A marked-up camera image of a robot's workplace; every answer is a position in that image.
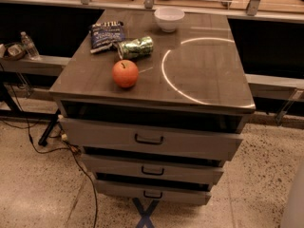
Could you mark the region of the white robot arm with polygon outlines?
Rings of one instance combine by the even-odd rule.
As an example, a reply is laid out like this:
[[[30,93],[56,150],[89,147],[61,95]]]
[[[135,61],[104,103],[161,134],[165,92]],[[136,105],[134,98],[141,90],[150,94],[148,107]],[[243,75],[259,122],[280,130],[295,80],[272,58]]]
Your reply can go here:
[[[304,228],[304,161],[294,176],[280,228]]]

